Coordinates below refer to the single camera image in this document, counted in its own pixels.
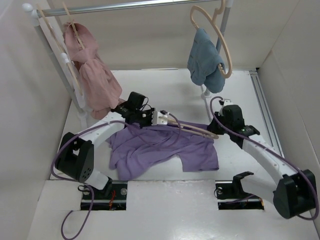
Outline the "purple t shirt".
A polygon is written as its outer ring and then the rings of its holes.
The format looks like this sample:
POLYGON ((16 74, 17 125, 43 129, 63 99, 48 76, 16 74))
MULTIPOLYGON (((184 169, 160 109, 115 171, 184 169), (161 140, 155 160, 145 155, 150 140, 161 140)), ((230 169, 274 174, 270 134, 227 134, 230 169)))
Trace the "purple t shirt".
POLYGON ((124 181, 136 179, 174 156, 180 158, 183 172, 219 169, 213 139, 171 126, 126 127, 109 137, 107 143, 111 148, 109 168, 124 181))

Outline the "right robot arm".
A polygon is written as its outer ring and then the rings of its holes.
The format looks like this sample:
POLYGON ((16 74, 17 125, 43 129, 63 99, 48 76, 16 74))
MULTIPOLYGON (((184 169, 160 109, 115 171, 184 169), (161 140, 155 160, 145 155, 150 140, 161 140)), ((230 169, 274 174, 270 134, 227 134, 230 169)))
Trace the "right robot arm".
POLYGON ((315 220, 320 213, 316 177, 309 169, 301 170, 276 153, 252 125, 246 125, 242 109, 228 99, 219 101, 220 110, 213 113, 207 130, 216 135, 227 134, 240 149, 252 156, 271 176, 269 184, 253 172, 235 175, 231 191, 235 198, 251 194, 273 203, 277 212, 285 219, 302 217, 315 210, 309 217, 315 220))

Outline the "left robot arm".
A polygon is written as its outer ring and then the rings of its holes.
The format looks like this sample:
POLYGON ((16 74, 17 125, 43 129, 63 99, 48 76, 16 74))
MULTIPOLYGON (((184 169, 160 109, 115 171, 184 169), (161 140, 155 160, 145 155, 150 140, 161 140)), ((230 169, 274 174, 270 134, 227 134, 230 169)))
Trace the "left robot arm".
POLYGON ((58 170, 68 177, 62 180, 74 181, 94 188, 100 198, 111 194, 111 178, 95 169, 95 150, 113 134, 124 128, 134 130, 137 127, 152 125, 153 111, 144 107, 149 99, 137 92, 131 92, 126 101, 119 104, 93 126, 82 132, 66 133, 51 165, 51 174, 58 170))

